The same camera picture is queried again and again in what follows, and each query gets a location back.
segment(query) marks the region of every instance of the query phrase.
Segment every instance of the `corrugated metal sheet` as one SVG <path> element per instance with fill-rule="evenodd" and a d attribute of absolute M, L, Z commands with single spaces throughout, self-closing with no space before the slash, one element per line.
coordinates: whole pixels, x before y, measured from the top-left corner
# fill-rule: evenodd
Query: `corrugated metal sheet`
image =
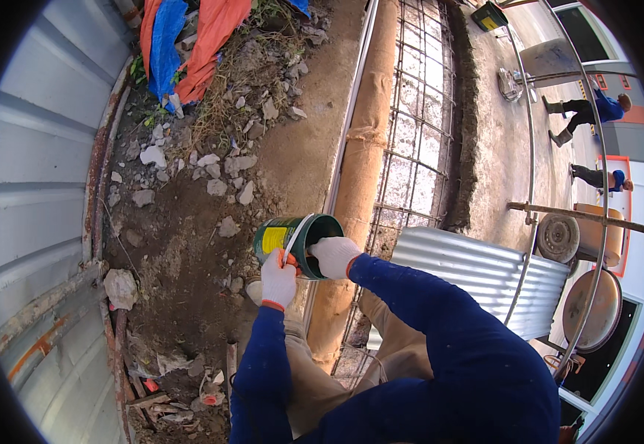
<path fill-rule="evenodd" d="M 1 79 L 0 327 L 79 270 L 90 152 L 130 40 L 111 2 L 53 0 Z M 69 296 L 0 357 L 54 443 L 124 441 L 99 297 L 90 288 Z M 45 357 L 33 351 L 44 337 Z"/>
<path fill-rule="evenodd" d="M 457 285 L 502 322 L 523 261 L 522 252 L 424 226 L 404 228 L 391 259 Z M 525 340 L 548 334 L 567 275 L 563 263 L 532 256 L 508 327 Z"/>

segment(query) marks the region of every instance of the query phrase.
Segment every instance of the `black pants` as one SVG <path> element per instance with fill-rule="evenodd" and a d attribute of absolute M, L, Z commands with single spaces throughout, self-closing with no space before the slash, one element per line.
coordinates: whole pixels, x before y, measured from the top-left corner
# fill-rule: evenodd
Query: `black pants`
<path fill-rule="evenodd" d="M 603 170 L 591 170 L 583 165 L 571 165 L 574 177 L 582 179 L 592 187 L 603 188 Z"/>
<path fill-rule="evenodd" d="M 595 124 L 596 120 L 593 119 L 593 109 L 591 102 L 588 100 L 569 100 L 563 103 L 564 111 L 575 111 L 576 114 L 571 118 L 566 129 L 568 132 L 574 133 L 574 130 L 581 124 Z"/>

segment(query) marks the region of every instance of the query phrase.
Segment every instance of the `boot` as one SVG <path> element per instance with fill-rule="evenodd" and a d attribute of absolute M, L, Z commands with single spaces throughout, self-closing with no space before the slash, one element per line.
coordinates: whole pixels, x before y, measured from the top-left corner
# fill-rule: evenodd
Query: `boot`
<path fill-rule="evenodd" d="M 544 102 L 544 108 L 547 109 L 549 114 L 563 114 L 564 105 L 561 102 L 549 103 L 546 96 L 541 96 L 541 101 Z"/>
<path fill-rule="evenodd" d="M 554 133 L 551 132 L 551 129 L 549 130 L 549 137 L 554 141 L 554 143 L 557 145 L 557 147 L 560 147 L 561 145 L 566 144 L 566 142 L 570 141 L 574 135 L 570 132 L 568 132 L 568 129 L 564 129 L 562 132 L 560 132 L 557 136 L 554 135 Z"/>

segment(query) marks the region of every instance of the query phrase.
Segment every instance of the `burlap wrapped pipe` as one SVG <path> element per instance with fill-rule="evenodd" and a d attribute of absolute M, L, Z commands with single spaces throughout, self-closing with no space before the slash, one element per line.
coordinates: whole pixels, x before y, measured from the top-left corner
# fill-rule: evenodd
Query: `burlap wrapped pipe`
<path fill-rule="evenodd" d="M 398 0 L 380 0 L 374 31 L 359 85 L 334 217 L 345 236 L 366 244 L 374 209 L 382 156 L 387 146 L 387 124 L 392 94 Z M 307 336 L 312 358 L 327 373 L 339 356 L 344 326 L 354 296 L 349 280 L 320 282 Z"/>

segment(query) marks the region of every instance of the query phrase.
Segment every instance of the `white work glove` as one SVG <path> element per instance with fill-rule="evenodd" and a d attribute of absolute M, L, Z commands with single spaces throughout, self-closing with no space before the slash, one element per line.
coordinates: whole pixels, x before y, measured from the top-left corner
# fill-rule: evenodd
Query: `white work glove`
<path fill-rule="evenodd" d="M 260 280 L 263 282 L 263 302 L 266 300 L 280 306 L 283 310 L 295 297 L 295 276 L 299 270 L 295 268 L 296 260 L 288 254 L 287 263 L 282 266 L 284 250 L 275 248 L 263 267 L 260 269 Z"/>
<path fill-rule="evenodd" d="M 347 266 L 362 254 L 357 244 L 348 237 L 323 237 L 307 251 L 317 258 L 320 271 L 329 279 L 346 279 Z"/>

